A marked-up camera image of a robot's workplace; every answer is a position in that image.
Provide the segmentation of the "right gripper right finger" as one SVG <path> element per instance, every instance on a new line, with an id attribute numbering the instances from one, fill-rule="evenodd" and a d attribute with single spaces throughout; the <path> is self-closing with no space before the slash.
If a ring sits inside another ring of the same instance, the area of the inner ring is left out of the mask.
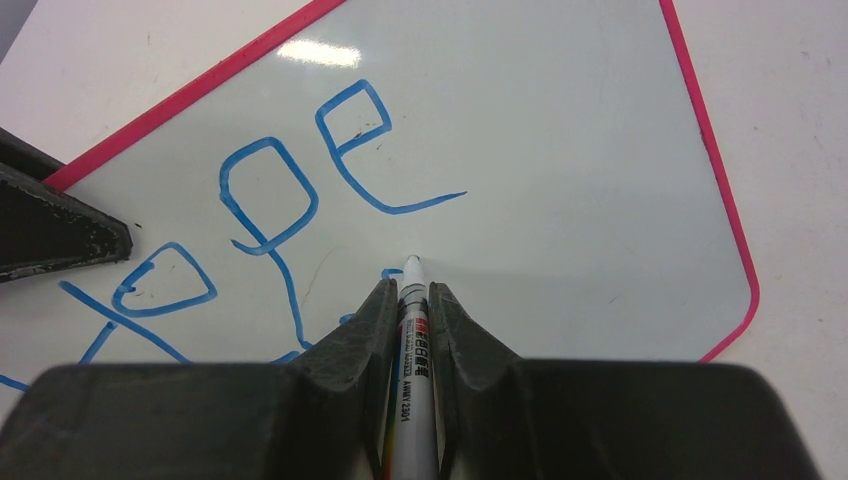
<path id="1" fill-rule="evenodd" d="M 816 479 L 752 369 L 527 359 L 429 287 L 443 479 Z"/>

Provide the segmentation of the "white marker pen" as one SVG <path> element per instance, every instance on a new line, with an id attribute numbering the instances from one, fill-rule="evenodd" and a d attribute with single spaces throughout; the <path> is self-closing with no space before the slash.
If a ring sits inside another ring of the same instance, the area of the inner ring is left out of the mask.
<path id="1" fill-rule="evenodd" d="M 439 460 L 431 361 L 428 287 L 421 260 L 402 268 L 396 360 L 386 423 L 382 477 L 435 479 Z"/>

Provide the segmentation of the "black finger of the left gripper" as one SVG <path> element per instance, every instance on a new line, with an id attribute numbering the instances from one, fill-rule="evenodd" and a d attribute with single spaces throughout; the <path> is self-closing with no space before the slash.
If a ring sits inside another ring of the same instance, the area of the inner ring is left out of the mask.
<path id="1" fill-rule="evenodd" d="M 130 258 L 125 223 L 45 183 L 62 166 L 1 131 L 3 283 Z"/>

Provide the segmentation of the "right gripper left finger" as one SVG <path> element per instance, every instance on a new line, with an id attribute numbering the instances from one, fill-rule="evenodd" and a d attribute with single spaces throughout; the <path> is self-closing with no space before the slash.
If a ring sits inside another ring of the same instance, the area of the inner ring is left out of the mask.
<path id="1" fill-rule="evenodd" d="M 64 365 L 1 431 L 5 479 L 380 475 L 397 286 L 284 364 Z"/>

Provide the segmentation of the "pink-framed whiteboard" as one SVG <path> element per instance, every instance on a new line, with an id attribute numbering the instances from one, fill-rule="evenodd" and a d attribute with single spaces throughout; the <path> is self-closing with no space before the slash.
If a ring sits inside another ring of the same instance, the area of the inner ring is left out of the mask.
<path id="1" fill-rule="evenodd" d="M 129 259 L 1 288 L 57 365 L 285 362 L 410 256 L 524 357 L 714 359 L 758 285 L 669 1 L 312 1 L 60 170 Z"/>

